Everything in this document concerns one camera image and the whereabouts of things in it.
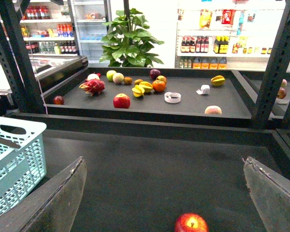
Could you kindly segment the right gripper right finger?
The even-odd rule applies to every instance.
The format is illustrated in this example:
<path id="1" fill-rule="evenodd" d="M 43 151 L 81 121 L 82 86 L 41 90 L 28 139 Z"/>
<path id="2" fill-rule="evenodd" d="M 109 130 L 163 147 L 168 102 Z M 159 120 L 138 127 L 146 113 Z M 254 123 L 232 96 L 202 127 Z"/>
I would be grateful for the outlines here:
<path id="1" fill-rule="evenodd" d="M 244 163 L 250 197 L 268 232 L 290 232 L 290 181 L 252 157 Z"/>

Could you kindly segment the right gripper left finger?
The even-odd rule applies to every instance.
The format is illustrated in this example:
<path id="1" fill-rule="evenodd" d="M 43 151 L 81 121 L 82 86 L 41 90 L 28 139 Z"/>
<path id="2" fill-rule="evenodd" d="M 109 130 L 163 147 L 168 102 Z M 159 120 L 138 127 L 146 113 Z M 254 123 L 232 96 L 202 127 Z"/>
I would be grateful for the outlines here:
<path id="1" fill-rule="evenodd" d="M 69 232 L 87 177 L 79 157 L 25 200 L 0 216 L 0 232 Z"/>

